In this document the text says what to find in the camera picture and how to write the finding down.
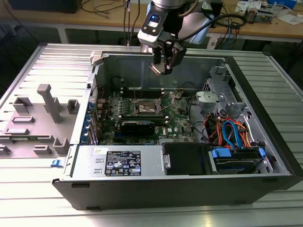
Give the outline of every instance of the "black plastic cover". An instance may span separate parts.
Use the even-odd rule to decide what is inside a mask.
[[[167,175],[208,175],[211,173],[208,150],[203,143],[163,143],[163,154],[169,155]]]
[[[9,0],[13,9],[75,13],[82,0]]]

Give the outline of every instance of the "metal bracket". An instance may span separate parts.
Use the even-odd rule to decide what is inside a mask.
[[[166,168],[166,169],[170,168],[169,155],[163,155],[163,163],[164,163],[164,168]]]
[[[91,66],[99,65],[103,62],[103,52],[102,51],[92,51],[89,58]]]

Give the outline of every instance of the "cable on workbench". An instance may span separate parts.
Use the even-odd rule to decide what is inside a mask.
[[[106,9],[106,10],[98,10],[98,7],[101,7],[101,6],[108,6],[108,5],[111,5],[113,4],[114,2],[116,2],[117,0],[113,0],[112,3],[109,3],[109,4],[102,4],[102,5],[98,5],[94,8],[94,11],[91,11],[91,10],[88,10],[88,9],[85,9],[84,8],[84,5],[87,4],[88,2],[90,2],[91,0],[86,0],[84,3],[81,4],[81,9],[84,10],[85,12],[88,12],[88,13],[104,13],[104,12],[108,12],[108,11],[111,11],[111,10],[114,10],[116,8],[119,8],[119,7],[122,7],[124,5],[120,5],[120,6],[116,6],[116,7],[113,7],[111,9]]]
[[[139,16],[140,16],[140,0],[138,0],[138,14],[137,14],[137,17],[134,20],[134,23],[133,23],[133,26],[132,26],[131,37],[129,39],[129,45],[131,45],[131,43],[132,43],[132,37],[133,37],[133,34],[134,34],[134,27],[135,27],[135,25],[137,23],[137,20],[138,20]]]
[[[130,41],[130,26],[131,26],[131,5],[128,3],[128,29],[127,29],[127,45],[129,45]]]
[[[39,43],[39,41],[36,39],[36,37],[33,36],[33,34],[31,34],[27,28],[11,13],[10,9],[8,8],[5,0],[3,0],[3,4],[4,4],[4,7],[6,8],[7,12],[27,31],[27,33],[37,42]]]
[[[22,35],[20,35],[19,43],[18,43],[18,44],[15,44],[15,43],[12,41],[12,38],[15,38],[15,37],[17,37],[17,36],[12,36],[11,34],[7,33],[1,26],[0,26],[0,29],[2,30],[2,32],[3,32],[5,35],[7,35],[7,36],[9,37],[9,41],[11,42],[11,44],[12,44],[14,47],[16,47],[16,46],[18,47],[20,54],[22,54],[24,57],[29,58],[30,56],[24,55],[24,54],[21,52],[20,48],[22,48],[22,49],[28,51],[30,54],[32,54],[32,53],[34,52],[34,51],[31,51],[31,50],[27,49],[26,47],[24,47],[24,46],[22,46],[22,45],[20,44]]]
[[[124,44],[126,46],[125,21],[126,21],[126,7],[124,7],[124,16],[123,16],[123,34],[124,34]]]
[[[201,11],[202,11],[202,13],[204,14],[204,16],[206,16],[209,20],[213,20],[213,19],[205,12],[205,10],[204,10],[203,8],[201,8]],[[245,17],[243,17],[243,16],[241,16],[241,15],[238,15],[238,14],[234,14],[234,13],[228,14],[228,13],[226,13],[226,14],[223,14],[223,16],[224,16],[224,15],[232,15],[232,16],[230,16],[230,17],[235,17],[235,15],[237,15],[237,16],[240,16],[240,17],[237,17],[237,18],[241,19],[243,22],[246,21],[246,18],[245,18]],[[245,22],[243,25],[242,25],[242,24],[236,25],[236,24],[232,24],[232,23],[230,23],[230,24],[224,24],[224,23],[219,22],[218,20],[215,20],[214,23],[216,23],[217,25],[220,25],[220,26],[222,26],[222,27],[229,27],[229,28],[240,28],[241,26],[243,26],[243,25],[246,24],[246,22]]]
[[[233,14],[233,13],[230,13],[230,14],[224,14],[224,15],[220,15],[220,16],[217,16],[215,17],[214,19],[210,20],[209,22],[207,22],[206,24],[204,24],[203,26],[201,26],[199,29],[197,29],[195,32],[183,37],[183,38],[180,38],[180,39],[176,39],[176,42],[182,42],[182,41],[185,41],[193,36],[195,36],[196,34],[198,34],[199,32],[201,32],[203,29],[207,28],[208,26],[210,26],[212,23],[220,20],[220,19],[223,19],[223,18],[226,18],[226,17],[235,17],[235,18],[239,18],[242,20],[242,24],[238,24],[238,25],[230,25],[229,27],[230,28],[239,28],[243,25],[245,25],[247,23],[247,20],[245,17],[241,16],[241,15],[238,15],[238,14]]]

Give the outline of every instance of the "power cable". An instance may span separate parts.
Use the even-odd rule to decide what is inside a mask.
[[[247,20],[245,17],[241,16],[241,15],[238,15],[238,14],[233,14],[233,13],[228,13],[228,14],[224,14],[224,15],[220,15],[220,16],[217,16],[215,17],[214,19],[210,20],[209,22],[207,22],[206,24],[204,24],[203,26],[201,26],[199,29],[197,29],[195,32],[183,37],[183,38],[179,38],[179,39],[176,39],[176,42],[182,42],[182,41],[185,41],[193,36],[195,36],[196,34],[198,34],[199,32],[201,32],[203,29],[207,28],[209,25],[211,25],[212,23],[222,19],[222,18],[226,18],[226,17],[235,17],[235,18],[239,18],[242,20],[242,24],[238,24],[238,25],[229,25],[228,27],[230,28],[239,28],[241,26],[244,26],[246,25],[247,23]]]
[[[4,7],[6,8],[6,10],[8,11],[8,13],[27,31],[27,33],[37,42],[39,43],[39,41],[33,36],[33,34],[31,34],[27,28],[11,13],[11,11],[9,10],[7,4],[5,3],[5,0],[3,0],[3,4]]]
[[[140,0],[138,0],[138,14],[137,14],[136,19],[134,20],[132,30],[131,30],[131,37],[130,37],[130,40],[129,40],[130,45],[131,45],[132,37],[133,37],[133,34],[134,34],[134,27],[135,27],[135,24],[137,23],[137,20],[138,20],[139,16],[140,16]]]

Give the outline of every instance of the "side panel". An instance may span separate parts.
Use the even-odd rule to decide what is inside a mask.
[[[303,170],[300,167],[300,164],[295,159],[293,153],[287,146],[286,142],[284,141],[280,132],[276,128],[272,119],[269,117],[268,113],[266,112],[256,93],[252,89],[251,85],[245,78],[242,70],[239,68],[235,59],[233,57],[227,57],[227,63],[229,64],[233,72],[236,85],[241,88],[241,91],[248,100],[247,103],[249,103],[251,109],[255,112],[256,117],[260,121],[270,141],[272,142],[279,156],[283,160],[283,163],[285,164],[287,170],[291,174],[296,176],[291,182],[289,182],[287,185],[284,185],[280,189],[288,189],[294,186],[303,179]]]
[[[57,182],[53,186],[77,210],[251,204],[288,177],[236,179]]]

